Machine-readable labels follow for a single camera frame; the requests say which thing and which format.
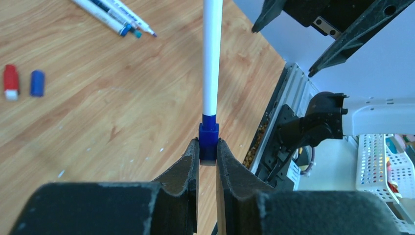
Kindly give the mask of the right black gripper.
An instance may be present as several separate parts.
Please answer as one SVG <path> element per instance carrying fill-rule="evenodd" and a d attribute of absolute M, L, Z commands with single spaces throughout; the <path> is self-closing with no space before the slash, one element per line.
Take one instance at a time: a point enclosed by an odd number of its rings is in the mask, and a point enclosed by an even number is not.
<path fill-rule="evenodd" d="M 310 67 L 309 77 L 344 63 L 412 0 L 265 0 L 251 32 L 258 33 L 282 11 L 304 27 L 317 29 L 318 17 L 343 32 Z"/>

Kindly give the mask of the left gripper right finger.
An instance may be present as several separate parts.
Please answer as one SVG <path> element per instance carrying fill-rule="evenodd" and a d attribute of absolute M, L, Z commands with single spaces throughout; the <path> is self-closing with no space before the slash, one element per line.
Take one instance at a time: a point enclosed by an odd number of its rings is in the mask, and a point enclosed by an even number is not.
<path fill-rule="evenodd" d="M 217 145 L 220 235 L 397 235 L 386 205 L 359 191 L 282 191 L 246 169 L 224 140 Z"/>

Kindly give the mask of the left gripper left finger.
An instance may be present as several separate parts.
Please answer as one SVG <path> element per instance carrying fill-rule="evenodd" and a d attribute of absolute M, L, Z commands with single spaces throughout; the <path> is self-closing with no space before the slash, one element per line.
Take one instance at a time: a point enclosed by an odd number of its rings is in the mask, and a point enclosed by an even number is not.
<path fill-rule="evenodd" d="M 39 187 L 12 235 L 191 235 L 197 232 L 199 142 L 150 182 L 61 182 Z"/>

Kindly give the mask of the dark blue square cap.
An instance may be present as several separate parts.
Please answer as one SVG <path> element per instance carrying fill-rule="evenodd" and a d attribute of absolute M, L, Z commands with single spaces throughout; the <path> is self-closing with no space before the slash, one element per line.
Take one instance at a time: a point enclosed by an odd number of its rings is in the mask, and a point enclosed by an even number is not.
<path fill-rule="evenodd" d="M 199 159 L 202 165 L 216 164 L 218 140 L 219 124 L 216 122 L 216 115 L 202 115 L 199 125 Z"/>

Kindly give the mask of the slim white blue marker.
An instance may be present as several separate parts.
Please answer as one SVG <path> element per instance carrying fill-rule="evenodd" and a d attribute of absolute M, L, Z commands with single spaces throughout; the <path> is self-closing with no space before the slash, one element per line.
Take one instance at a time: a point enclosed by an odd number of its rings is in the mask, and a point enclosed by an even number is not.
<path fill-rule="evenodd" d="M 203 1 L 203 115 L 217 114 L 222 0 Z"/>

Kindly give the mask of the white marker blue cap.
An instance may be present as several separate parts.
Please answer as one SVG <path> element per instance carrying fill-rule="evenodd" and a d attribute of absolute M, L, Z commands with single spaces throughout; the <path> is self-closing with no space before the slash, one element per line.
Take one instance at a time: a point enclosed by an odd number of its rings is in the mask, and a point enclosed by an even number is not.
<path fill-rule="evenodd" d="M 125 5 L 120 0 L 111 0 L 111 4 L 116 6 L 123 12 L 127 17 L 129 17 L 134 24 L 141 29 L 142 31 L 151 34 L 153 37 L 157 37 L 156 33 L 151 29 L 150 25 L 145 22 L 140 16 L 138 16 L 134 11 L 132 11 L 127 5 Z"/>

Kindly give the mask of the red marker cap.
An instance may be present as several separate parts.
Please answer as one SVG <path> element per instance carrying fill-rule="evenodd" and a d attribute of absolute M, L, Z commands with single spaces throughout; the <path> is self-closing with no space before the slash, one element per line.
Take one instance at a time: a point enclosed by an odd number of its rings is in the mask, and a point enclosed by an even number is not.
<path fill-rule="evenodd" d="M 20 93 L 19 76 L 16 66 L 7 64 L 3 71 L 3 90 L 6 100 L 17 101 Z"/>

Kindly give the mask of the white marker blue end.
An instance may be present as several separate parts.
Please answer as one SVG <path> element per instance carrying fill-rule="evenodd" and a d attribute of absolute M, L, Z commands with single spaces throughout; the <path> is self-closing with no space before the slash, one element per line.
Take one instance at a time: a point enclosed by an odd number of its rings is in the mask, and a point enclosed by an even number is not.
<path fill-rule="evenodd" d="M 114 19 L 91 0 L 73 0 L 72 2 L 90 13 L 92 16 L 94 16 L 96 19 L 105 24 L 108 28 L 113 30 L 117 35 L 121 37 L 125 37 L 132 28 L 129 24 L 120 23 Z"/>

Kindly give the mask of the translucent blue pen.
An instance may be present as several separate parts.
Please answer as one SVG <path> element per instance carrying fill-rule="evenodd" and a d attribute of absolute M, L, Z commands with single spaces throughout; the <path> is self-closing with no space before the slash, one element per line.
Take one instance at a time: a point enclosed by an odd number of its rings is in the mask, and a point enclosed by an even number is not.
<path fill-rule="evenodd" d="M 108 15 L 113 17 L 119 23 L 129 26 L 129 31 L 132 32 L 137 38 L 141 37 L 141 32 L 137 29 L 137 24 L 133 23 L 126 15 L 124 15 L 118 8 L 116 8 L 111 3 L 108 3 L 106 0 L 91 0 L 95 5 L 104 10 Z"/>

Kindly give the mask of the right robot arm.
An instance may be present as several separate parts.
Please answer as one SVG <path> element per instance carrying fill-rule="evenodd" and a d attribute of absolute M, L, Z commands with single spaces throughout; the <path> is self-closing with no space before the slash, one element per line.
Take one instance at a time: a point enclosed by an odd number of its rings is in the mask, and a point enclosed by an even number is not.
<path fill-rule="evenodd" d="M 326 139 L 415 131 L 415 3 L 412 0 L 266 0 L 252 26 L 279 20 L 273 47 L 309 66 L 329 91 L 303 117 L 277 122 L 275 153 Z"/>

